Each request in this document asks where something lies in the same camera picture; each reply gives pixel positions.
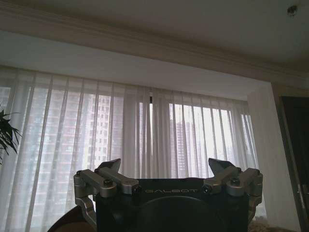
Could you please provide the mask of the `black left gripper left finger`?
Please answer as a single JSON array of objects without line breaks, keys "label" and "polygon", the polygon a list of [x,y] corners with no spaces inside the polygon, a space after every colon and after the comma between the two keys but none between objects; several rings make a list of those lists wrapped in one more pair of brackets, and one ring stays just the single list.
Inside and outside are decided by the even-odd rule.
[{"label": "black left gripper left finger", "polygon": [[120,174],[120,164],[121,160],[115,159],[101,163],[94,171],[79,170],[74,175],[75,203],[91,225],[96,225],[97,216],[89,195],[111,198],[118,192],[131,196],[138,193],[138,180]]}]

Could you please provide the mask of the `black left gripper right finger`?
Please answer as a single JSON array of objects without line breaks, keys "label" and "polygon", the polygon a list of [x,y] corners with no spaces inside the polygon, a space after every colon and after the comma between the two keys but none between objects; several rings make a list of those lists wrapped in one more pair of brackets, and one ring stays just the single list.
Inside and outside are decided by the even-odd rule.
[{"label": "black left gripper right finger", "polygon": [[208,159],[214,177],[204,179],[204,193],[218,194],[224,190],[229,196],[249,197],[248,222],[255,216],[256,207],[262,202],[263,174],[258,169],[242,171],[229,161]]}]

